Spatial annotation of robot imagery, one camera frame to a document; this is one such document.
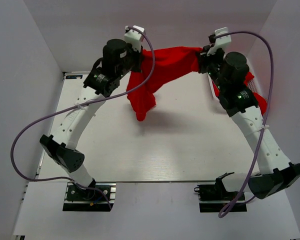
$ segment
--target cable tie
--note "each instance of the cable tie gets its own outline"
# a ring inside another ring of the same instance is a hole
[[[74,105],[77,106],[77,108],[80,109],[80,110],[85,110],[85,111],[87,111],[87,109],[86,109],[85,107],[81,106],[80,103],[75,103]]]
[[[268,129],[268,128],[270,128],[270,126],[269,126],[268,124],[266,124],[266,125],[261,125],[259,131],[261,131],[262,129],[266,130],[266,129]]]

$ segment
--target white table surface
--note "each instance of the white table surface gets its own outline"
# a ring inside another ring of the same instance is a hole
[[[117,183],[111,212],[62,211],[66,182],[30,182],[14,234],[25,240],[290,240],[300,238],[285,191],[247,212],[200,213],[195,182]]]
[[[127,75],[113,94],[125,91],[128,80]],[[57,110],[73,106],[83,81],[65,80]],[[213,100],[205,74],[190,73],[172,81],[155,97],[157,106],[143,122],[137,121],[125,96],[107,101],[96,112],[77,150],[84,153],[84,164],[97,182],[205,181],[248,171],[253,153]],[[52,131],[64,117],[55,117]],[[44,155],[39,178],[65,174]]]

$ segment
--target white wall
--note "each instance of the white wall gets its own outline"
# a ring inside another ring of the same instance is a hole
[[[261,34],[274,53],[274,90],[269,124],[274,137],[294,163],[300,163],[300,0],[278,0]],[[269,57],[255,42],[249,55],[263,93],[269,86]],[[286,190],[300,230],[300,179]]]
[[[9,240],[26,181],[13,170],[10,146],[28,123],[54,111],[62,72],[22,0],[0,0],[0,240]],[[30,130],[17,145],[17,165],[34,176],[39,138],[50,122]]]
[[[155,49],[203,47],[224,26],[259,32],[276,0],[24,0],[62,71],[90,71],[109,39],[139,25]],[[254,38],[233,37],[248,53]]]

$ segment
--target robotic arm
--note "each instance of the robotic arm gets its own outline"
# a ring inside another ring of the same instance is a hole
[[[144,28],[133,27],[145,33]],[[103,58],[95,62],[83,83],[76,102],[78,109],[71,111],[50,136],[43,135],[40,139],[47,154],[84,187],[94,187],[96,182],[84,166],[84,154],[77,151],[76,147],[84,129],[105,102],[84,107],[80,104],[109,97],[129,71],[140,71],[143,39],[140,33],[126,27],[124,40],[109,40],[103,48]]]
[[[251,150],[255,152],[264,128],[257,162],[259,173],[251,176],[245,192],[253,193],[264,199],[274,193],[291,186],[300,177],[300,164],[293,164],[279,148],[272,136],[269,126],[263,126],[263,116],[258,101],[252,91],[244,84],[249,72],[247,59],[239,52],[229,52],[225,57],[225,48],[231,43],[231,37],[215,36],[227,33],[222,28],[209,36],[210,45],[203,47],[199,54],[200,73],[208,73],[219,90],[219,101],[228,116],[242,131]],[[230,192],[238,192],[247,174],[226,173],[216,179],[215,194],[226,196]]]

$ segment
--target red cloth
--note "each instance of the red cloth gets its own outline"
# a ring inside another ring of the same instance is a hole
[[[155,67],[151,78],[148,82],[129,93],[131,106],[136,114],[138,121],[146,118],[147,112],[156,105],[155,93],[162,85],[180,78],[190,72],[198,72],[199,65],[196,54],[202,50],[200,47],[171,47],[165,49],[157,49],[155,54]],[[143,50],[144,59],[141,64],[142,72],[132,72],[130,75],[127,91],[141,84],[149,75],[152,66],[151,51]],[[267,104],[266,101],[259,96],[257,100],[260,104]]]

